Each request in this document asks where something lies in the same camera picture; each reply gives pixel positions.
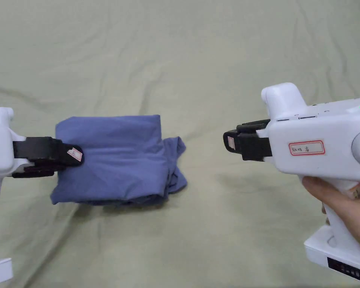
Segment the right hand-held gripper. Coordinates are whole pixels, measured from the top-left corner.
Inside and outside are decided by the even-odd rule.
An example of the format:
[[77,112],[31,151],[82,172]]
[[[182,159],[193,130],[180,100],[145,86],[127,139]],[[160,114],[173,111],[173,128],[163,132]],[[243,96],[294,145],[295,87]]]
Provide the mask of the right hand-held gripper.
[[[223,134],[243,161],[274,164],[282,173],[319,177],[354,198],[360,185],[360,98],[307,105],[293,83],[261,92],[270,119],[242,123]],[[260,138],[257,130],[263,130]],[[307,258],[360,281],[360,245],[338,215],[325,206],[330,225],[305,242]]]

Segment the person's right hand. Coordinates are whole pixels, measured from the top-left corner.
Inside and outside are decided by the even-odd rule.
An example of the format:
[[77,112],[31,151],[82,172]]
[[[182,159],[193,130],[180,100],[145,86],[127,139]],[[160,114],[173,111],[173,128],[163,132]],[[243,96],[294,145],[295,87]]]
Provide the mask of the person's right hand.
[[350,199],[331,184],[317,177],[304,177],[304,188],[322,202],[321,212],[326,214],[325,205],[333,209],[360,244],[360,198]]

